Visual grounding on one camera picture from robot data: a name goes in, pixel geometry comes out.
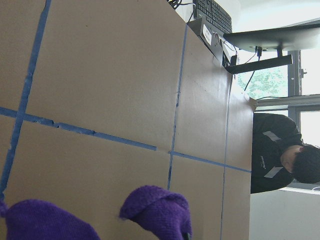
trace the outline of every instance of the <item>purple knit glove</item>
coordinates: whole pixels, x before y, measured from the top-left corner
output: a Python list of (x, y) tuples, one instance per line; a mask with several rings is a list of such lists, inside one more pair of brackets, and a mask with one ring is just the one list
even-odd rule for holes
[(0, 201), (0, 216), (6, 240), (100, 240), (88, 223), (46, 201), (24, 200), (9, 209)]
[(142, 186), (125, 200), (119, 214), (160, 240), (184, 240), (192, 234), (189, 205), (184, 196), (158, 186)]

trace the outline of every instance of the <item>black keyboard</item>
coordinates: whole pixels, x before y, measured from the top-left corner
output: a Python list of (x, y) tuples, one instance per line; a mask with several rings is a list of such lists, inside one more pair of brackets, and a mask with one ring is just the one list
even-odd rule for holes
[(193, 0), (196, 5), (194, 18), (205, 18), (211, 31), (223, 36), (232, 33), (230, 15), (213, 0)]

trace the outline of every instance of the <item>white wall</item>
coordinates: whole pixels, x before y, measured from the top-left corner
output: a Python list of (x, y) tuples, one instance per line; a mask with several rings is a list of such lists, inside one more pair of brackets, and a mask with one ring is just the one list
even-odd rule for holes
[(319, 18), (319, 0), (239, 0), (240, 16), (233, 32), (283, 27)]
[(320, 195), (276, 190), (251, 195), (250, 240), (318, 240)]

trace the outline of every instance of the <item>window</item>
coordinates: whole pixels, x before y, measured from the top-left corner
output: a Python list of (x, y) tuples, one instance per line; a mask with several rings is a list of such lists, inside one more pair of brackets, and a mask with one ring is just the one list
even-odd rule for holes
[[(247, 52), (244, 50), (238, 51), (240, 62), (244, 64), (246, 62), (255, 62), (258, 58), (252, 57), (253, 52)], [(262, 52), (260, 60), (276, 58), (277, 52)], [(242, 89), (246, 88), (248, 81), (250, 80), (253, 72), (244, 72), (237, 75), (237, 81)], [(288, 96), (288, 67), (279, 66), (273, 68), (267, 68), (262, 70), (256, 70), (253, 74), (250, 83), (247, 86), (246, 93), (253, 99), (261, 99), (266, 97), (287, 97)]]
[(302, 111), (300, 122), (303, 142), (320, 147), (320, 111)]
[(319, 63), (316, 60), (320, 49), (306, 49), (301, 51), (301, 65), (303, 68), (302, 94), (320, 94)]

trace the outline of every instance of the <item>device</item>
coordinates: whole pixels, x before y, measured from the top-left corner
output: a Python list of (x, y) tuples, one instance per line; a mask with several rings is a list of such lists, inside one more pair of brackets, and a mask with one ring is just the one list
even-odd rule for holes
[(224, 52), (222, 42), (217, 33), (210, 30), (210, 25), (204, 18), (190, 21), (188, 26), (201, 39), (204, 45), (210, 52), (218, 59), (220, 63), (223, 62)]
[(214, 0), (193, 0), (195, 4), (194, 18), (204, 18), (208, 28), (220, 36), (232, 33), (230, 15)]

